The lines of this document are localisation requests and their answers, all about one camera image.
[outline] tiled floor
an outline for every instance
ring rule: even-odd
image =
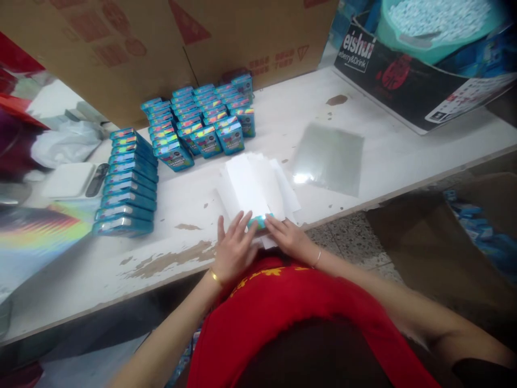
[[[403,283],[374,234],[364,212],[357,212],[307,231],[319,246],[359,267]]]

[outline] hand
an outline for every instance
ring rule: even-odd
[[[288,219],[280,222],[269,214],[266,214],[264,224],[282,252],[309,266],[316,263],[319,247],[298,226]]]
[[[245,233],[246,226],[251,220],[251,211],[244,218],[243,211],[234,218],[228,232],[225,233],[224,218],[219,216],[217,222],[218,243],[215,247],[215,263],[212,271],[226,284],[239,276],[255,259],[258,245],[251,245],[257,231],[258,223],[254,221]]]

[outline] plastic bucket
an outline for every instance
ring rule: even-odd
[[[453,53],[466,44],[472,43],[488,35],[495,28],[500,26],[505,20],[504,7],[499,1],[491,1],[491,10],[485,25],[481,30],[468,38],[455,41],[433,42],[427,39],[418,39],[403,34],[391,20],[389,9],[392,5],[397,5],[403,0],[383,0],[381,7],[381,18],[377,27],[377,38],[384,45],[395,51],[402,51],[413,58],[419,59],[424,63],[434,65],[443,58]]]

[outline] white plastic bag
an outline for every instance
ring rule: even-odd
[[[83,162],[101,143],[102,128],[89,121],[68,121],[58,130],[47,130],[32,145],[32,158],[44,167]]]

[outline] open cardboard box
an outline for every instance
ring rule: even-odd
[[[338,73],[420,135],[508,90],[517,73],[467,78],[393,51],[353,19],[334,63]]]
[[[1,31],[120,128],[144,101],[250,72],[259,89],[310,72],[338,0],[32,0]]]
[[[482,207],[495,231],[517,238],[516,175],[486,175],[452,188]],[[403,196],[367,218],[410,288],[463,307],[472,319],[517,321],[517,287],[472,243],[441,192]]]

